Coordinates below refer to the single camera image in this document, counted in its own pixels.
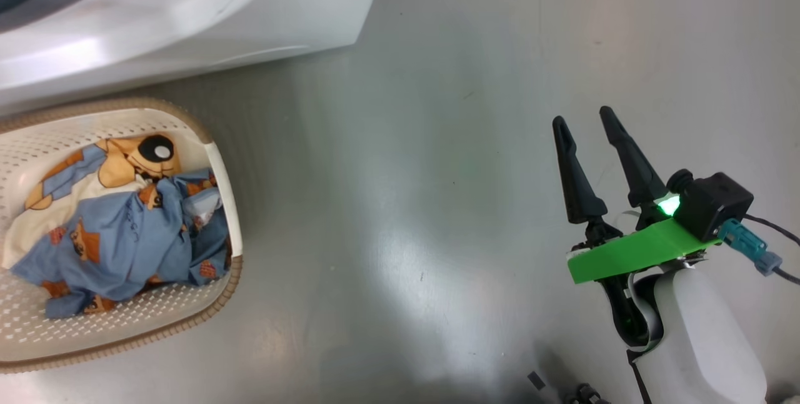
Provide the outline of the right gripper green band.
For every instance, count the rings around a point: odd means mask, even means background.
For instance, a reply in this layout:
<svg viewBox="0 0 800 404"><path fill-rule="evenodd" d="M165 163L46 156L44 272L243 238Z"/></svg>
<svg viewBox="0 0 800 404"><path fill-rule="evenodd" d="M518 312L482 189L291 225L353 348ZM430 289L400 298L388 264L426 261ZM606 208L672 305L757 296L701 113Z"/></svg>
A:
<svg viewBox="0 0 800 404"><path fill-rule="evenodd" d="M595 247L588 243L575 246L568 253L567 267L574 284L602 285L618 336L632 351L648 351L663 338L663 324L653 297L658 277L648 276L639 285L636 274L654 267L687 267L702 261L706 248L716 243L698 241L673 219L678 195L668 194L668 188L614 110L602 106L599 115L609 144L620 159L629 187L629 205L645 205L638 216L648 225ZM567 220L575 225L600 221L608 208L589 184L578 161L577 145L562 116L552 119L552 135Z"/></svg>

